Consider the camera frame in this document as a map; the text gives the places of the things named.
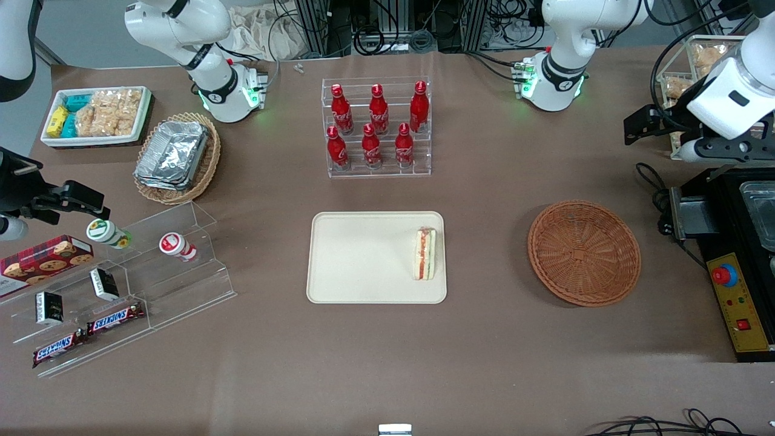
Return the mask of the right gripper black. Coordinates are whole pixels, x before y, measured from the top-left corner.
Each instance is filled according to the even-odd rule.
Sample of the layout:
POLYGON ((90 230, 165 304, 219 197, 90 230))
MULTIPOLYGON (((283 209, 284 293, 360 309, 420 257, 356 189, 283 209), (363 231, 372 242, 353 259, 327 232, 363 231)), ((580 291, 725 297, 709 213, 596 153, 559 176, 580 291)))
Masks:
POLYGON ((104 205, 100 191, 76 181, 56 186, 42 177, 42 163, 6 148, 1 149, 1 212, 20 216, 24 207, 36 198, 37 211, 79 212, 108 220, 111 210, 104 205))

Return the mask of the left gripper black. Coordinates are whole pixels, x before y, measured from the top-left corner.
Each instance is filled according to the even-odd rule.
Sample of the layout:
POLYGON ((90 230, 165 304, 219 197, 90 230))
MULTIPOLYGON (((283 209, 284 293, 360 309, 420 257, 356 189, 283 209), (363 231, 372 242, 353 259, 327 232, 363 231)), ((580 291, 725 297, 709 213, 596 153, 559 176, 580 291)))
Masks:
MULTIPOLYGON (((634 142, 648 136, 664 136, 669 134, 671 144, 682 145, 682 136, 688 134, 687 140, 700 136, 701 122, 687 107, 678 103, 668 103, 666 113, 669 121, 662 124, 659 107, 648 104, 634 111, 624 119, 624 144, 634 142)), ((742 136, 736 140, 712 138, 705 144, 705 157, 711 159, 727 159, 739 163, 754 163, 774 160, 774 140, 772 137, 758 139, 753 136, 742 136)))

